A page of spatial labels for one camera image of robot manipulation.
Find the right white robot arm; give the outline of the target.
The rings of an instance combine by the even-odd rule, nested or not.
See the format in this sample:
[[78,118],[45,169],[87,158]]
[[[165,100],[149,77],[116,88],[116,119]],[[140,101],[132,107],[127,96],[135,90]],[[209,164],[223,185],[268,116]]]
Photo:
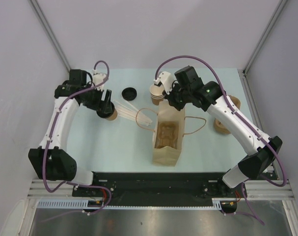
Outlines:
[[247,179],[256,179],[274,161],[283,142],[254,126],[232,103],[219,83],[203,83],[192,66],[186,66],[171,75],[161,72],[158,79],[164,86],[164,95],[170,106],[178,111],[187,103],[202,109],[220,121],[243,147],[246,157],[228,170],[218,185],[223,197],[230,197],[236,186]]

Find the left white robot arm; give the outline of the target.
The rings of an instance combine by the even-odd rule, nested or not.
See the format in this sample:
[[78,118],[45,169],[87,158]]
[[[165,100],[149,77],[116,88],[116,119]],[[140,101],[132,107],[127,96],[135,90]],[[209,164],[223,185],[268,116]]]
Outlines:
[[92,171],[80,168],[67,152],[70,128],[78,108],[83,105],[100,118],[113,120],[117,116],[111,101],[111,90],[104,90],[106,73],[96,70],[72,69],[68,80],[54,91],[54,110],[39,147],[29,150],[28,158],[40,179],[62,180],[83,185],[88,196],[96,196],[100,184],[93,180]]

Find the black plastic cup lid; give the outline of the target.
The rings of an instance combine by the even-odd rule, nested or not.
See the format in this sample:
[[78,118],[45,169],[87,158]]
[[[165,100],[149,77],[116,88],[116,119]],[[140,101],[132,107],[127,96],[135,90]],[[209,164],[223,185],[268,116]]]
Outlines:
[[105,112],[102,112],[102,111],[96,111],[97,115],[100,117],[100,118],[108,118],[111,116],[111,112],[109,113],[105,113]]

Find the brown paper cup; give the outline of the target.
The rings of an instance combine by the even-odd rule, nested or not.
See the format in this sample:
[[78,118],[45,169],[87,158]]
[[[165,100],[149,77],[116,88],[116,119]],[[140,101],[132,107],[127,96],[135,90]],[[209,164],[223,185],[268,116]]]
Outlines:
[[107,120],[113,121],[113,120],[115,120],[117,118],[117,116],[118,116],[117,110],[114,109],[113,110],[113,113],[109,117],[107,117]]

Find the beige paper takeout bag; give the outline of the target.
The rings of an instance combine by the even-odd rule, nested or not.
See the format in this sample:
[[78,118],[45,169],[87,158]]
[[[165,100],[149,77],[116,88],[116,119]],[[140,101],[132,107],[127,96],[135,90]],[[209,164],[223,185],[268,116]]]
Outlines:
[[[156,114],[157,120],[154,129],[149,129],[139,124],[138,115],[144,110],[149,110]],[[192,132],[186,132],[185,124],[188,118],[202,120],[204,124]],[[140,109],[136,113],[135,122],[138,127],[153,132],[153,164],[174,167],[182,153],[183,138],[201,130],[206,125],[207,120],[202,117],[186,116],[185,109],[178,111],[170,106],[168,101],[164,100],[159,103],[157,112],[148,108]]]

